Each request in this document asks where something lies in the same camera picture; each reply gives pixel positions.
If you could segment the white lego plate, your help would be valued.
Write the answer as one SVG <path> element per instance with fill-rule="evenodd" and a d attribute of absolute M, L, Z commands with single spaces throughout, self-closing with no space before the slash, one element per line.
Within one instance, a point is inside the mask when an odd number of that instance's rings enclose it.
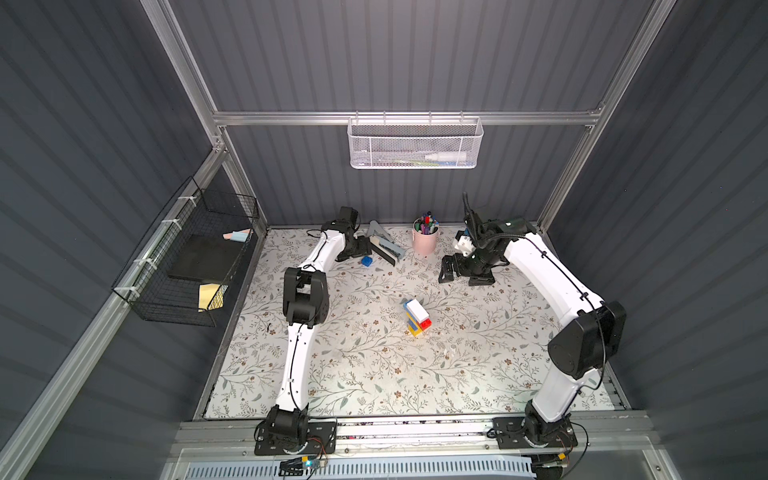
<path fill-rule="evenodd" d="M 425 310 L 425 308 L 419 303 L 418 300 L 412 299 L 407 301 L 409 306 L 411 307 L 411 310 L 414 314 L 415 319 L 412 320 L 415 323 L 420 324 L 425 319 L 430 319 L 428 312 Z"/>

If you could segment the light blue lego brick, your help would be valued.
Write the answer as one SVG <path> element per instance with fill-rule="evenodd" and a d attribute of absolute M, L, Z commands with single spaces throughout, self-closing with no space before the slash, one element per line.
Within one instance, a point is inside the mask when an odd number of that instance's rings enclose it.
<path fill-rule="evenodd" d="M 412 310 L 411 310 L 411 307 L 409 306 L 408 302 L 406 302 L 405 304 L 403 304 L 403 308 L 405 309 L 405 311 L 406 311 L 406 313 L 407 313 L 408 317 L 409 317 L 411 320 L 414 320 L 414 319 L 415 319 L 415 317 L 414 317 L 414 314 L 413 314 L 413 312 L 412 312 Z"/>

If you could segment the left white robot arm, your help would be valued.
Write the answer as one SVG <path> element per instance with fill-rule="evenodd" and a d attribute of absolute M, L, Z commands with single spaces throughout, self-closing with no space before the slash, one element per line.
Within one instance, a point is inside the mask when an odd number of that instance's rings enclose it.
<path fill-rule="evenodd" d="M 356 234 L 357 210 L 343 206 L 324 223 L 307 258 L 284 272 L 282 312 L 288 325 L 286 364 L 275 405 L 265 421 L 265 437 L 296 450 L 307 441 L 309 378 L 313 345 L 330 310 L 327 272 L 338 262 L 371 252 L 370 241 Z"/>

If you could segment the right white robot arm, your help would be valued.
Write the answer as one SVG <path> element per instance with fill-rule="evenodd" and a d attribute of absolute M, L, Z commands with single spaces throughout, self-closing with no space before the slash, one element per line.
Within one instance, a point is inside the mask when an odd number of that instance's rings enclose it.
<path fill-rule="evenodd" d="M 462 202 L 465 230 L 455 237 L 457 252 L 443 257 L 438 281 L 466 277 L 470 286 L 490 286 L 493 269 L 512 264 L 543 294 L 559 331 L 547 344 L 551 366 L 546 378 L 527 402 L 516 432 L 534 448 L 564 441 L 572 432 L 570 410 L 576 396 L 603 384 L 605 367 L 619 349 L 626 310 L 578 280 L 531 222 L 522 217 L 484 221 L 466 193 Z"/>

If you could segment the grey stapler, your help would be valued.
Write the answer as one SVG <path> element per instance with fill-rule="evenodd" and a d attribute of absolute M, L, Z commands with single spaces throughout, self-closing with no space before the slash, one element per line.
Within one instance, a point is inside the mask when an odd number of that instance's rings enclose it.
<path fill-rule="evenodd" d="M 394 238 L 376 220 L 369 223 L 367 237 L 371 248 L 391 265 L 395 266 L 405 255 L 405 250 L 395 243 Z"/>

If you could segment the pens in cup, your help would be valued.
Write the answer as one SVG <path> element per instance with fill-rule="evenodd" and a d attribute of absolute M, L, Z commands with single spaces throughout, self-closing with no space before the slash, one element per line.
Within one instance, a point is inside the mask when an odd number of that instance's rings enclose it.
<path fill-rule="evenodd" d="M 431 211 L 427 211 L 414 222 L 414 230 L 421 235 L 432 235 L 439 229 L 439 223 L 435 220 Z"/>

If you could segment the pink pen cup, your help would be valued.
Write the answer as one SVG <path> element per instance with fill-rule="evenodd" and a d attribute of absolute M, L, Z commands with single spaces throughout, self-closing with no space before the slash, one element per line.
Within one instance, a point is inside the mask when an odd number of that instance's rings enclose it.
<path fill-rule="evenodd" d="M 421 235 L 414 230 L 412 233 L 412 247 L 416 254 L 422 256 L 431 255 L 437 248 L 439 229 L 432 235 Z"/>

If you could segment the white tube in basket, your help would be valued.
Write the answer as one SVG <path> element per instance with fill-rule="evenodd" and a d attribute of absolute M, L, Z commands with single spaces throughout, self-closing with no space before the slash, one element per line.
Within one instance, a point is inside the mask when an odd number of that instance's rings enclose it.
<path fill-rule="evenodd" d="M 436 164 L 459 164 L 467 161 L 466 152 L 435 152 L 425 156 L 427 162 Z"/>

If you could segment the pastel eraser block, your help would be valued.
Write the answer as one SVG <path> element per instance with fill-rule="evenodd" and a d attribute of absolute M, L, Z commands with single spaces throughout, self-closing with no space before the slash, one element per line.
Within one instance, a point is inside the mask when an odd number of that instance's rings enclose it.
<path fill-rule="evenodd" d="M 249 239 L 250 235 L 251 235 L 251 230 L 245 229 L 245 230 L 232 231 L 229 233 L 225 233 L 223 234 L 223 238 L 228 241 L 245 243 Z"/>

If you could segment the black notebook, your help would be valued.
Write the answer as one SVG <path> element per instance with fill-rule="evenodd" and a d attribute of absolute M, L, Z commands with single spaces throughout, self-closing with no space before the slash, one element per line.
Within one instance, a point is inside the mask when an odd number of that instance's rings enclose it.
<path fill-rule="evenodd" d="M 243 244 L 219 237 L 192 235 L 171 265 L 168 276 L 200 283 L 223 283 L 237 263 Z"/>

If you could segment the yellow sticky notes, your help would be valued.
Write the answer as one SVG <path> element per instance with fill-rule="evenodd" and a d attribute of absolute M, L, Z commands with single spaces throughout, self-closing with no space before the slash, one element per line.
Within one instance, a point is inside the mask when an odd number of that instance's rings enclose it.
<path fill-rule="evenodd" d="M 228 289 L 224 284 L 201 284 L 198 290 L 198 310 L 211 311 L 224 306 L 224 297 Z"/>

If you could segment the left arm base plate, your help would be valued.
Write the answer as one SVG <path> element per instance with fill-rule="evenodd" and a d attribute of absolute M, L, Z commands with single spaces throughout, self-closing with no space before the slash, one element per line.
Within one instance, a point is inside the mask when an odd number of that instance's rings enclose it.
<path fill-rule="evenodd" d="M 336 421 L 309 421 L 279 427 L 273 421 L 262 420 L 254 431 L 253 454 L 261 457 L 334 453 L 337 430 Z"/>

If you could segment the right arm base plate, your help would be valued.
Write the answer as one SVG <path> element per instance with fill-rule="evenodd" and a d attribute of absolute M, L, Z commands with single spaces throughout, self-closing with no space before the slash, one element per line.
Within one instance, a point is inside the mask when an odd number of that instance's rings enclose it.
<path fill-rule="evenodd" d="M 578 445 L 569 418 L 547 423 L 536 417 L 495 417 L 486 437 L 495 440 L 502 450 L 559 448 L 570 451 Z"/>

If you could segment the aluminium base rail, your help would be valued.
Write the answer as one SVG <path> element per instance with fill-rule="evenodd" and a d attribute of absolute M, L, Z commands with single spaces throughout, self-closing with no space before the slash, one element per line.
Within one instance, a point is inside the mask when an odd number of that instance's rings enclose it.
<path fill-rule="evenodd" d="M 353 456 L 485 454 L 498 450 L 487 436 L 494 414 L 339 417 L 333 459 Z M 580 447 L 591 451 L 646 450 L 661 443 L 643 410 L 576 411 L 571 414 Z M 169 458 L 240 460 L 254 456 L 256 420 L 180 424 Z"/>

